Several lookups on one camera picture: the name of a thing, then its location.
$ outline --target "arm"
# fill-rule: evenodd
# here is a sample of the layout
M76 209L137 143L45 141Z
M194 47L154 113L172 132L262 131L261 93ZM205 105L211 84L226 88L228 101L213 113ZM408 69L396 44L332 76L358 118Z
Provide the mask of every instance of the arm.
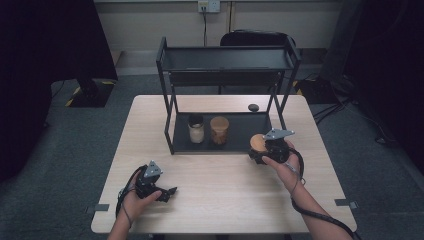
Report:
M292 143L288 141L287 143L290 147L294 148ZM269 157L263 157L262 160L276 170L278 177L284 183L284 186L291 193L293 200L299 207L330 216L312 197L308 190L306 190L305 186L300 184L298 175L290 170L288 166L277 163ZM287 162L299 171L299 159L295 154L290 154ZM344 229L337 225L305 215L302 215L302 217L312 235L312 238L315 240L352 239Z
M134 190L130 191L122 203L121 210L116 217L108 239L125 240L128 236L128 231L132 222L140 216L140 214L150 203L154 202L158 197L160 197L161 194L161 191L156 191L148 197L140 199Z

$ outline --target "electrical outlet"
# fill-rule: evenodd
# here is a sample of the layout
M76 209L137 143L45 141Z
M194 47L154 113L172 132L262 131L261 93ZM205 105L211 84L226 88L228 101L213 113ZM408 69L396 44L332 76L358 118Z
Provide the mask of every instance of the electrical outlet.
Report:
M221 3L219 0L209 0L208 12L217 13L221 10Z
M202 0L197 2L197 11L198 12L209 12L209 1Z

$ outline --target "wooden table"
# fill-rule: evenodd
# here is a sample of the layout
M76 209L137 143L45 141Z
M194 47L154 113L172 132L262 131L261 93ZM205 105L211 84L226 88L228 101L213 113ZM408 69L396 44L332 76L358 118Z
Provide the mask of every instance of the wooden table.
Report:
M265 109L266 95L179 95L180 111L246 112L256 103ZM283 112L287 137L305 161L306 188L334 218L356 230L348 206L336 206L344 193L302 96L290 96ZM280 128L275 106L273 127ZM166 110L163 96L134 99L99 204L92 230L108 233L115 221L118 192L133 171L150 160L163 170L156 185L178 187L168 203L155 202L137 219L131 232L163 234L254 234L307 232L302 217L291 206L289 193L268 166L257 165L248 154L171 155L163 133Z

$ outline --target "cylindrical container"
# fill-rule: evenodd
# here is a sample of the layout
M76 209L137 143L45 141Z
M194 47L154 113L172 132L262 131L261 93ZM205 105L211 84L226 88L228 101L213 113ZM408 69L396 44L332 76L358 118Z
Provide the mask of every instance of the cylindrical container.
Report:
M211 137L212 141L217 145L227 142L227 133L230 123L225 117L214 117L211 120Z
M188 130L191 142L203 142L203 139L205 138L203 116L196 113L190 114L190 116L188 117Z

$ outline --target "office chair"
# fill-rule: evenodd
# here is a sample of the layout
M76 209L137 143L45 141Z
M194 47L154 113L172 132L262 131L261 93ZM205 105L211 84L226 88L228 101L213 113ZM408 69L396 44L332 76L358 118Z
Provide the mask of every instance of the office chair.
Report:
M239 29L222 36L220 46L284 46L289 35L280 32ZM278 81L277 92L281 90L282 79Z

